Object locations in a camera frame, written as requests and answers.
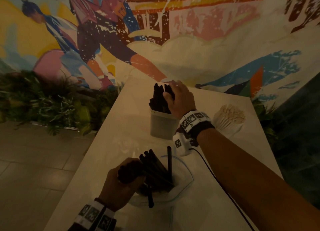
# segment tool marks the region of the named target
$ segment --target white table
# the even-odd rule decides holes
[[[154,83],[152,79],[127,80],[45,231],[67,230],[81,208],[99,195],[108,171],[125,158],[138,157],[150,148],[166,151],[166,146],[174,146],[170,140],[150,136],[148,103],[153,96]],[[195,88],[190,91],[195,96],[197,109],[206,112],[210,118],[224,104],[233,104],[243,110],[246,122],[231,140],[281,176],[249,98]],[[194,176],[194,183],[173,210],[139,209],[128,204],[116,214],[118,224],[126,223],[129,231],[170,230],[168,223],[173,211],[173,230],[249,231],[200,156],[193,152],[183,160]]]

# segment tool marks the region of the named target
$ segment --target foliage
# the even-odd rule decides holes
[[[50,83],[34,72],[0,75],[0,122],[6,120],[31,121],[48,127],[56,135],[63,127],[76,127],[82,135],[98,130],[121,87],[105,92],[97,91],[95,98],[83,96],[79,88],[68,81]]]
[[[278,140],[278,136],[276,132],[273,130],[275,127],[274,114],[273,114],[275,110],[274,105],[270,109],[268,109],[258,99],[255,99],[254,101],[252,101],[252,104],[259,118],[263,131],[266,135],[266,138],[270,144],[270,147],[272,147],[273,144]]]

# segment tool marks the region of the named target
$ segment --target black cable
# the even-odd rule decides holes
[[[214,173],[211,171],[210,167],[208,166],[207,162],[205,161],[205,159],[203,158],[203,156],[201,155],[200,152],[198,152],[198,150],[194,149],[194,148],[189,148],[189,150],[195,150],[200,157],[202,158],[202,160],[204,161],[204,163],[206,164],[207,168],[209,169],[210,173],[212,174],[212,176],[215,178],[215,180],[218,182],[218,184],[221,186],[221,188],[223,189],[223,191],[226,193],[226,195],[230,198],[230,200],[233,202],[233,204],[236,206],[236,208],[238,209],[238,211],[240,212],[241,216],[244,218],[244,220],[246,221],[246,223],[249,225],[249,227],[251,228],[252,231],[255,231],[254,228],[251,226],[251,224],[249,223],[249,221],[247,220],[247,218],[245,217],[245,215],[243,214],[243,212],[241,211],[241,209],[239,208],[239,206],[237,205],[237,203],[232,199],[232,197],[230,196],[230,194],[226,191],[226,189],[222,186],[222,184],[220,183],[220,181],[218,181],[217,177],[214,175]]]

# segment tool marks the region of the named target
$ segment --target painted man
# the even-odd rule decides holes
[[[84,62],[98,76],[101,68],[95,61],[100,44],[117,59],[126,62],[156,81],[169,81],[145,57],[128,48],[117,35],[118,19],[126,15],[125,0],[70,0],[70,9],[79,21],[78,47]]]
[[[33,21],[46,25],[47,30],[57,40],[64,53],[60,57],[61,63],[72,76],[78,79],[78,86],[91,89],[106,89],[108,86],[113,86],[109,80],[108,83],[98,80],[90,67],[81,59],[76,45],[77,27],[74,24],[59,17],[43,14],[40,8],[33,2],[24,2],[22,12]]]

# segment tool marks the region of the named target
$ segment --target painted shirt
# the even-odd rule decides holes
[[[46,19],[47,30],[57,40],[61,50],[66,53],[70,50],[74,50],[79,53],[77,48],[77,27],[71,22],[49,15],[44,15]]]
[[[87,20],[96,21],[95,12],[118,22],[118,17],[114,13],[115,7],[119,2],[123,3],[125,0],[70,0],[73,9],[81,23]]]

